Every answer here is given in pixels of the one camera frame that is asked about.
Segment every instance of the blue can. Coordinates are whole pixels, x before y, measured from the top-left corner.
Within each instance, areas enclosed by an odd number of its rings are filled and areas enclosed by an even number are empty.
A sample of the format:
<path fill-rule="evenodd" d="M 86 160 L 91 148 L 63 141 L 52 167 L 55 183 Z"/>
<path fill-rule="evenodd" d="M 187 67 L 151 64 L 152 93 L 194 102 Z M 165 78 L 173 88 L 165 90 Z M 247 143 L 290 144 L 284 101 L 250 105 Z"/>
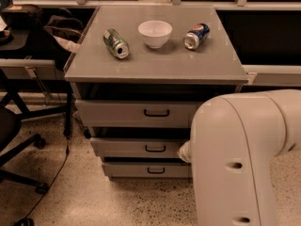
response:
<path fill-rule="evenodd" d="M 197 24 L 184 36 L 183 42 L 187 49 L 197 49 L 208 37 L 210 28 L 206 24 Z"/>

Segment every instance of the drawer handle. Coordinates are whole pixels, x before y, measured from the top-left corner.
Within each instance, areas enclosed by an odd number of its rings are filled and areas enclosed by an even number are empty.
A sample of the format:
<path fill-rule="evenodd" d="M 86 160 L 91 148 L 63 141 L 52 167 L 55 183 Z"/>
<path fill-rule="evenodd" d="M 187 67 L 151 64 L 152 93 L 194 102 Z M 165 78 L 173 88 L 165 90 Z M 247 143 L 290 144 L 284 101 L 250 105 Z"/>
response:
<path fill-rule="evenodd" d="M 164 145 L 162 150 L 150 150 L 148 149 L 148 145 L 145 145 L 145 151 L 147 151 L 148 153 L 163 153 L 166 151 L 166 145 Z"/>
<path fill-rule="evenodd" d="M 165 168 L 162 168 L 162 170 L 151 170 L 150 168 L 148 168 L 148 173 L 149 174 L 163 174 L 166 172 Z"/>
<path fill-rule="evenodd" d="M 147 109 L 144 109 L 144 115 L 146 117 L 167 117 L 169 116 L 169 109 L 166 111 L 165 114 L 150 114 Z"/>

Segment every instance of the drawer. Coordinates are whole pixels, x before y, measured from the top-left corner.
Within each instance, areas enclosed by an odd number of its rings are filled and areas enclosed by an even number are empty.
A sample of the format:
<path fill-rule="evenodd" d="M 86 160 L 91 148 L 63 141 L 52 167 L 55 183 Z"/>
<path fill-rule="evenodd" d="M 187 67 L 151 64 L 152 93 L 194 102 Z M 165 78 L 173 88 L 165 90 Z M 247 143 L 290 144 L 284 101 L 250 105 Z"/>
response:
<path fill-rule="evenodd" d="M 179 158 L 182 140 L 96 138 L 91 145 L 102 161 L 106 157 Z"/>
<path fill-rule="evenodd" d="M 103 163 L 103 172 L 114 178 L 191 178 L 191 166 L 181 163 Z"/>
<path fill-rule="evenodd" d="M 76 100 L 85 126 L 190 128 L 195 102 L 123 102 Z"/>

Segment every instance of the white bowl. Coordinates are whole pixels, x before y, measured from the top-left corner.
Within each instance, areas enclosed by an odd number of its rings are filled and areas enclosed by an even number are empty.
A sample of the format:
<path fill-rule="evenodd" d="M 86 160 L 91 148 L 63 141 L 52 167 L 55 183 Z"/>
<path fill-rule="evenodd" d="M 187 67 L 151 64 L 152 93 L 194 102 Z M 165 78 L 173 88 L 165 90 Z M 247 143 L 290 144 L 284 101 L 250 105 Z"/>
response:
<path fill-rule="evenodd" d="M 138 27 L 143 41 L 152 49 L 161 48 L 169 39 L 172 26 L 164 21 L 146 21 Z"/>

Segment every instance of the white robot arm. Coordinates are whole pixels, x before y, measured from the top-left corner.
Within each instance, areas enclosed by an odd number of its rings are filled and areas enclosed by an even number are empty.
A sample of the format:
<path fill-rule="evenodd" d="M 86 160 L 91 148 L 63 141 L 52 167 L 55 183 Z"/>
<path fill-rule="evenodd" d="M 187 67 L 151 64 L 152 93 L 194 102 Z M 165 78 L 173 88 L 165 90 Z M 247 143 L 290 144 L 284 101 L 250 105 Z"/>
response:
<path fill-rule="evenodd" d="M 277 226 L 270 159 L 301 142 L 301 91 L 215 97 L 192 127 L 194 189 L 201 226 Z"/>

